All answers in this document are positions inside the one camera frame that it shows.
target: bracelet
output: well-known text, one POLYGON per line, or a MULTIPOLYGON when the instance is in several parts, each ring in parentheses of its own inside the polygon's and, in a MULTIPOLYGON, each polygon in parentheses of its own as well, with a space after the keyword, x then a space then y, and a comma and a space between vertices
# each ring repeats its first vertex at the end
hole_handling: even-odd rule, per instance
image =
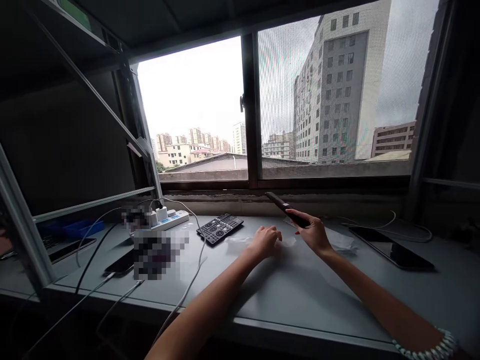
POLYGON ((404 357, 410 360, 449 359, 458 350, 459 344, 457 340, 452 336, 450 331, 438 327, 436 329, 443 333, 443 339, 442 341, 440 341, 439 345, 437 345, 433 349, 430 349, 430 351, 411 352, 410 350, 402 347, 396 340, 392 340, 392 343, 404 357))

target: overcast sky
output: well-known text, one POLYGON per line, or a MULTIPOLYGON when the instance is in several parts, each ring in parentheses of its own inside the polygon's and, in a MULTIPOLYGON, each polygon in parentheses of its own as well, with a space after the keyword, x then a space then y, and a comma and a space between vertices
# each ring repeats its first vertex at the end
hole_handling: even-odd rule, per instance
MULTIPOLYGON (((376 126, 415 119, 438 0, 392 0, 376 126)), ((262 137, 292 130, 295 77, 312 45, 318 17, 259 33, 262 137)), ((240 38, 142 62, 140 89, 150 135, 186 135, 199 126, 233 144, 243 93, 240 38)))

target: gray desk surface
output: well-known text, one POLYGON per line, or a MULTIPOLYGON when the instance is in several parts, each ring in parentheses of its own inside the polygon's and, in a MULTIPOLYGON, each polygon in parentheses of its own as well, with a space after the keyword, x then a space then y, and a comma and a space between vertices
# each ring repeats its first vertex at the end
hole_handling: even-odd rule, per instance
MULTIPOLYGON (((200 224, 212 217, 199 216, 200 224)), ((243 219, 244 226, 232 237, 252 237, 261 225, 275 225, 284 238, 295 237, 296 242, 283 249, 280 259, 264 261, 249 276, 247 283, 258 286, 236 312, 235 324, 394 351, 389 335, 340 278, 315 256, 299 235, 294 235, 293 227, 280 217, 243 219)), ((480 260, 476 255, 439 238, 422 244, 402 241, 401 237, 392 235, 438 270, 409 272, 384 259, 338 222, 326 221, 325 225, 329 237, 353 239, 358 250, 356 255, 347 257, 349 261, 426 320, 451 331, 471 355, 480 355, 480 279, 477 276, 480 260)), ((168 311, 173 309, 196 270, 202 246, 196 228, 195 219, 191 217, 171 229, 189 232, 188 245, 160 280, 144 282, 125 302, 168 311)), ((425 236, 423 231, 402 222, 389 230, 425 236)), ((87 291, 98 285, 103 279, 103 270, 132 248, 122 244, 127 236, 126 230, 120 227, 110 232, 83 279, 82 289, 87 291)), ((245 243, 234 241, 225 241, 215 248, 206 246, 203 252, 206 260, 183 305, 188 305, 245 246, 245 243)), ((58 265, 63 262, 66 269, 75 259, 63 260, 58 265)), ((74 271, 48 288, 72 292, 81 272, 74 271)), ((92 296, 113 301, 133 284, 132 272, 123 278, 113 278, 92 296)))

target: tree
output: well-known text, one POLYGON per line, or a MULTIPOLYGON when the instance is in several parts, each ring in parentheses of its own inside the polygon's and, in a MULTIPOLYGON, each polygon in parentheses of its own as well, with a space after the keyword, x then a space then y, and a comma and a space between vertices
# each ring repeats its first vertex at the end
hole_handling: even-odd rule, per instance
POLYGON ((162 173, 165 171, 165 166, 160 161, 155 161, 156 163, 156 171, 158 173, 162 173))

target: dark wall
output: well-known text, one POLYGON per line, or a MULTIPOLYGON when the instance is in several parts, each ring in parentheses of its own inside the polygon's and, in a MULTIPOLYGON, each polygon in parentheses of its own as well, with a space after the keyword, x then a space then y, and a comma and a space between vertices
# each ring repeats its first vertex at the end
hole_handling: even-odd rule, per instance
MULTIPOLYGON (((110 72, 93 86, 120 116, 110 72)), ((0 103, 2 144, 32 215, 135 190, 120 127, 72 81, 0 103)))

